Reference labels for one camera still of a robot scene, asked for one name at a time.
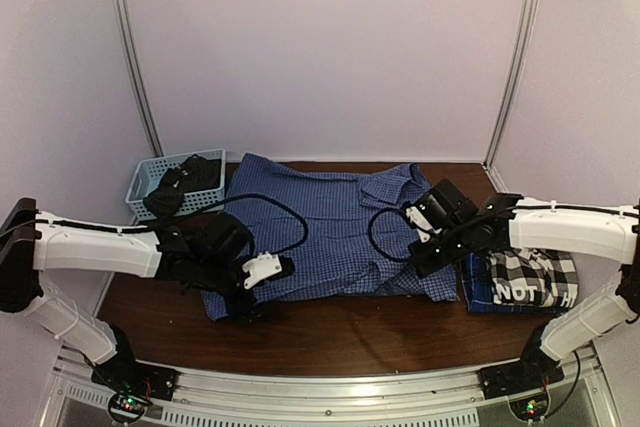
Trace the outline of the blue small-check shirt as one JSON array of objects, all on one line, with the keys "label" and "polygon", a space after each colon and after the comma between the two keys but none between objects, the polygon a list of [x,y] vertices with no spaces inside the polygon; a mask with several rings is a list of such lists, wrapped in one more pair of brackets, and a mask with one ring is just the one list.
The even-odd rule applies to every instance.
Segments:
[{"label": "blue small-check shirt", "polygon": [[226,205],[254,234],[258,252],[282,250],[293,275],[255,288],[261,303],[344,296],[426,296],[457,300],[447,266],[421,278],[404,263],[417,233],[394,214],[430,187],[420,167],[401,164],[374,173],[299,172],[247,154]]}]

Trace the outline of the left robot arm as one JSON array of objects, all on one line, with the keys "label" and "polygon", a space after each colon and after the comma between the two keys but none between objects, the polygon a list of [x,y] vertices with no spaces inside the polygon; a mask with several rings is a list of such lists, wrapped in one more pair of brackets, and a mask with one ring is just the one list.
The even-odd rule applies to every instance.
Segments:
[{"label": "left robot arm", "polygon": [[86,313],[46,281],[46,270],[116,272],[221,295],[232,313],[252,310],[256,285],[284,273],[271,253],[243,256],[252,234],[234,217],[215,215],[205,228],[86,224],[19,200],[1,227],[1,310],[32,317],[80,351],[88,364],[123,391],[137,389],[144,371],[126,334]]}]

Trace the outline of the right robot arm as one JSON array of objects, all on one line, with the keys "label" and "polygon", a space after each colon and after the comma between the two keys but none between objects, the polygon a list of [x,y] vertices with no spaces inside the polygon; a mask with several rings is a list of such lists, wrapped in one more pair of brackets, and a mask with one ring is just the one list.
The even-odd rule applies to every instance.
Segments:
[{"label": "right robot arm", "polygon": [[419,233],[409,262],[428,276],[466,254],[545,250],[609,259],[621,272],[563,315],[534,330],[513,366],[519,387],[535,387],[573,351],[639,317],[639,209],[541,201],[498,193],[478,207],[442,180],[402,215]]}]

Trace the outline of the blue plaid folded shirt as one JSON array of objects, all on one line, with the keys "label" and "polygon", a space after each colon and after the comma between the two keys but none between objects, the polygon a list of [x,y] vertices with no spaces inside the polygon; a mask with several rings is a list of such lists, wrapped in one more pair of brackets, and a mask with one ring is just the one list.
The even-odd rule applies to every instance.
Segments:
[{"label": "blue plaid folded shirt", "polygon": [[552,314],[559,316],[566,312],[566,309],[559,307],[495,304],[490,271],[485,260],[474,254],[469,255],[462,263],[461,278],[467,310],[471,314]]}]

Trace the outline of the black white plaid shirt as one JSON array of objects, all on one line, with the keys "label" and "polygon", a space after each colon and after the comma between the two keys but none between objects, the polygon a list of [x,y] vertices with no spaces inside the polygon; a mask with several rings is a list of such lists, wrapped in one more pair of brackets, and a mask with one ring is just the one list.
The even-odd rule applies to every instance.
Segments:
[{"label": "black white plaid shirt", "polygon": [[513,249],[488,260],[495,304],[571,309],[578,300],[577,270],[568,253]]}]

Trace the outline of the black garment in basket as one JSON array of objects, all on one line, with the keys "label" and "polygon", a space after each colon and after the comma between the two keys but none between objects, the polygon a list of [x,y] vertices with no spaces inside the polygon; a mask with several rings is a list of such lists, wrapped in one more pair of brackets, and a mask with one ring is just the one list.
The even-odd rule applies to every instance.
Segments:
[{"label": "black garment in basket", "polygon": [[188,204],[188,194],[215,190],[220,186],[221,168],[219,159],[192,154],[178,166],[167,169],[156,189],[142,203],[158,219],[174,217]]}]

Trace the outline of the light blue plastic basket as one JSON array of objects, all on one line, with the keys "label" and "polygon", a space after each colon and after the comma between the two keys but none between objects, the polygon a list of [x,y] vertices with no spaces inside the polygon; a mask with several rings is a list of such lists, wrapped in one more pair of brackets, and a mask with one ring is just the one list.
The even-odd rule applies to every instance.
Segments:
[{"label": "light blue plastic basket", "polygon": [[125,203],[140,223],[220,210],[226,151],[213,149],[140,162]]}]

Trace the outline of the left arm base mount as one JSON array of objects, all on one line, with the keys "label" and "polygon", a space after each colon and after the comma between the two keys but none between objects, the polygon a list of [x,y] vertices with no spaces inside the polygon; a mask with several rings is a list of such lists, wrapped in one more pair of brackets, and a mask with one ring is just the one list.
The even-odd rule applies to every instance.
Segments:
[{"label": "left arm base mount", "polygon": [[118,345],[115,355],[103,363],[83,356],[91,368],[91,381],[108,387],[113,394],[106,411],[117,426],[139,421],[153,406],[153,400],[173,399],[178,371],[139,362],[128,344]]}]

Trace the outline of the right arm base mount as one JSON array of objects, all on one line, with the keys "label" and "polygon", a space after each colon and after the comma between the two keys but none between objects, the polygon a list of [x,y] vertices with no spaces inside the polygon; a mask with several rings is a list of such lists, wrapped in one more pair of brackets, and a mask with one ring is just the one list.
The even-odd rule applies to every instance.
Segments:
[{"label": "right arm base mount", "polygon": [[542,421],[551,411],[549,387],[564,380],[558,360],[541,350],[531,337],[518,360],[481,368],[478,377],[486,400],[509,397],[511,413],[520,421]]}]

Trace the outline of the front aluminium rail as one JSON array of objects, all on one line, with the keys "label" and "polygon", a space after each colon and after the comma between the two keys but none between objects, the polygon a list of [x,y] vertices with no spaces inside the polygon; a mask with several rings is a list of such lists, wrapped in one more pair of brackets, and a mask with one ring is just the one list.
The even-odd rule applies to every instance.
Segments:
[{"label": "front aluminium rail", "polygon": [[618,426],[594,347],[562,362],[541,390],[488,398],[477,366],[347,377],[284,377],[180,368],[170,400],[154,399],[141,426],[525,426],[516,408],[549,401],[542,426]]}]

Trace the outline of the right aluminium frame post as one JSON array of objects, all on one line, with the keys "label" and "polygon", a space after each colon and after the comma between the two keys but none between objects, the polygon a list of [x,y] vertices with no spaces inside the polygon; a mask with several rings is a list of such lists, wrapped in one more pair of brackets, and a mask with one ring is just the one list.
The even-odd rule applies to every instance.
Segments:
[{"label": "right aluminium frame post", "polygon": [[511,55],[505,86],[503,89],[498,115],[487,148],[483,167],[487,172],[494,169],[496,158],[502,144],[509,117],[514,106],[519,83],[522,78],[525,58],[531,40],[540,0],[522,0],[515,43]]}]

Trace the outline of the aluminium frame post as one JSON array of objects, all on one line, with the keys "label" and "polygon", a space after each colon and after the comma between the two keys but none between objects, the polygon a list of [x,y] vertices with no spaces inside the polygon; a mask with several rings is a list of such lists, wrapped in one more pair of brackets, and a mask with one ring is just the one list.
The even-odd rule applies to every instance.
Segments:
[{"label": "aluminium frame post", "polygon": [[487,172],[494,169],[496,158],[502,144],[509,117],[514,106],[519,83],[522,78],[525,58],[531,40],[540,0],[522,0],[515,43],[511,55],[505,86],[503,89],[498,115],[487,148],[483,167]]},{"label": "aluminium frame post", "polygon": [[134,30],[128,8],[128,0],[113,0],[116,21],[121,38],[125,66],[131,84],[135,105],[143,133],[154,157],[162,157],[160,135],[152,113],[142,68],[136,48]]}]

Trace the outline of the left aluminium frame post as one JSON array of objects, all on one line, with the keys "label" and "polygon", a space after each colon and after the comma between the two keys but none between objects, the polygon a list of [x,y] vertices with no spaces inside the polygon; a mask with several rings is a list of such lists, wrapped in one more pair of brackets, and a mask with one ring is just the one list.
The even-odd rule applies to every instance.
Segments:
[{"label": "left aluminium frame post", "polygon": [[134,30],[128,8],[128,0],[113,0],[116,21],[121,38],[125,66],[131,84],[135,105],[143,133],[154,157],[162,157],[160,135],[152,113],[142,68],[136,48]]}]

